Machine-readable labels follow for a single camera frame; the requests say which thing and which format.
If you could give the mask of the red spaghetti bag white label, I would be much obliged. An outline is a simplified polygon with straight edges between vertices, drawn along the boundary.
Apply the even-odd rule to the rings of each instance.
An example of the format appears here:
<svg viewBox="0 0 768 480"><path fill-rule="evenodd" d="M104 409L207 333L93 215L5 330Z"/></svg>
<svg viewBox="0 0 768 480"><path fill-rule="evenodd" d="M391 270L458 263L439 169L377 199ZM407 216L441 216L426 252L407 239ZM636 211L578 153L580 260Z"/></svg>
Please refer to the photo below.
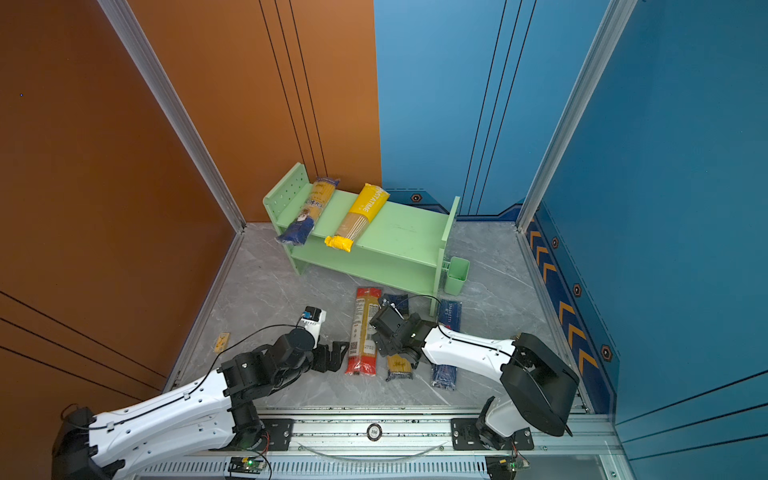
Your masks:
<svg viewBox="0 0 768 480"><path fill-rule="evenodd" d="M355 298L355 311L347 359L347 375L375 376L377 346L372 339L375 329L370 321L378 312L383 292L376 287L360 287Z"/></svg>

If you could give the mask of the blue and yellow spaghetti bag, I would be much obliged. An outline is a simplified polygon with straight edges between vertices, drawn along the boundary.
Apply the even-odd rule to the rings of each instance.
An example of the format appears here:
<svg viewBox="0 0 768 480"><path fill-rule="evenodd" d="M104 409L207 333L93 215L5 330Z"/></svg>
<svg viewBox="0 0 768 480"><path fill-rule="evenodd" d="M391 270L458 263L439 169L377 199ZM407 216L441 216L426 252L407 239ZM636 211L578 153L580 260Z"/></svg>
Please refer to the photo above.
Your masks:
<svg viewBox="0 0 768 480"><path fill-rule="evenodd" d="M281 233L277 242L288 246L302 246L330 202L340 180L328 177L317 179L295 220Z"/></svg>

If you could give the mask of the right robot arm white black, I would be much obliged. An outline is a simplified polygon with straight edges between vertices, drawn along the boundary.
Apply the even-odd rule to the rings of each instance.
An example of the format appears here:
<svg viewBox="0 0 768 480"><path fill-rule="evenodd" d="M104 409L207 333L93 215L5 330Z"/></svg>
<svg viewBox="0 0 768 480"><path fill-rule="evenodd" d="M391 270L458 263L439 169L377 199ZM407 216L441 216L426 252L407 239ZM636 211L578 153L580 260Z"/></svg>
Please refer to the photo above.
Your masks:
<svg viewBox="0 0 768 480"><path fill-rule="evenodd" d="M385 356L399 355L416 367L423 359L499 383L505 400L490 397L475 421L479 442L495 450L520 449L532 431L562 437L580 378L537 336L487 339L452 330L418 314L404 315L386 303L370 321L372 339Z"/></svg>

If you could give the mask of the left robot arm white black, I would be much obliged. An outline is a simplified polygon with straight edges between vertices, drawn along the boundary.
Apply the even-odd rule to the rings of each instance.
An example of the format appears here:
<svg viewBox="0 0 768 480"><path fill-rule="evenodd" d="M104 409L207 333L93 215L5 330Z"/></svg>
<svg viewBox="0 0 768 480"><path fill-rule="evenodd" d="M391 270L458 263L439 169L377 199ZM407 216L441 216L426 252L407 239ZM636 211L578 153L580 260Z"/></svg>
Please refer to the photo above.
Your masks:
<svg viewBox="0 0 768 480"><path fill-rule="evenodd" d="M100 414L87 407L71 412L52 448L52 478L122 479L204 450L261 446L266 427L255 400L287 388L306 372L340 370L348 343L327 346L318 338L297 327L158 397Z"/></svg>

